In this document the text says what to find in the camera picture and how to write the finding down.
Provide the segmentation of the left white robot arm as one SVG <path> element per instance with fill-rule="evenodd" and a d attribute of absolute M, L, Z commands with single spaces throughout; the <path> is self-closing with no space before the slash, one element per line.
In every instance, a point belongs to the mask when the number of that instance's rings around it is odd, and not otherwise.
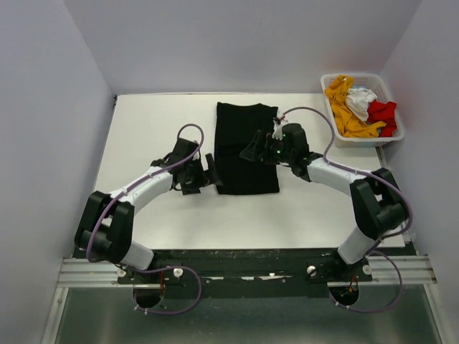
<path fill-rule="evenodd" d="M 170 190 L 189 195 L 212 184 L 219 186 L 212 154 L 206 154 L 205 159 L 207 168 L 202 165 L 200 144 L 177 138 L 172 152 L 152 161 L 133 182 L 109 193 L 91 193 L 75 233 L 75 246 L 86 252 L 90 262 L 127 265 L 134 268 L 140 281 L 153 282 L 159 266 L 151 249 L 133 241 L 134 217 Z"/>

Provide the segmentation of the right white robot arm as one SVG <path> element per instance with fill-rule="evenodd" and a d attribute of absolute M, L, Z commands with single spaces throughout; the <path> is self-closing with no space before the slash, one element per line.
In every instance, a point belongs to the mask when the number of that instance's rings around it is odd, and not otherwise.
<path fill-rule="evenodd" d="M 324 155 L 309 149 L 306 132 L 299 124 L 284 126 L 280 139 L 272 133 L 257 131 L 240 157 L 268 165 L 285 164 L 304 181 L 329 186 L 351 198 L 356 227 L 327 264 L 328 273 L 337 280 L 354 275 L 356 264 L 370 249 L 410 216 L 407 202 L 400 196 L 389 170 L 358 172 L 347 166 L 334 166 Z"/>

